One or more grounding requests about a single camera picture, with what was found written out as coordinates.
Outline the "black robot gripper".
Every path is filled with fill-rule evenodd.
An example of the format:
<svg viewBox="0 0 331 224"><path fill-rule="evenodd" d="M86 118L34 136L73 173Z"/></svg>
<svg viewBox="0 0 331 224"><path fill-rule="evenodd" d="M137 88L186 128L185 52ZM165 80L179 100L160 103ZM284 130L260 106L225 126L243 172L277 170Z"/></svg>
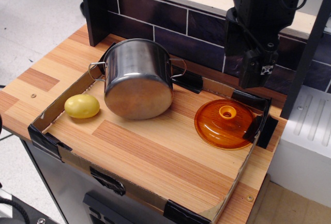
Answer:
<svg viewBox="0 0 331 224"><path fill-rule="evenodd" d="M234 0L225 17L225 55L242 56L241 88L263 87L278 59L279 32L292 25L299 0ZM249 39L256 47L251 48Z"/></svg>

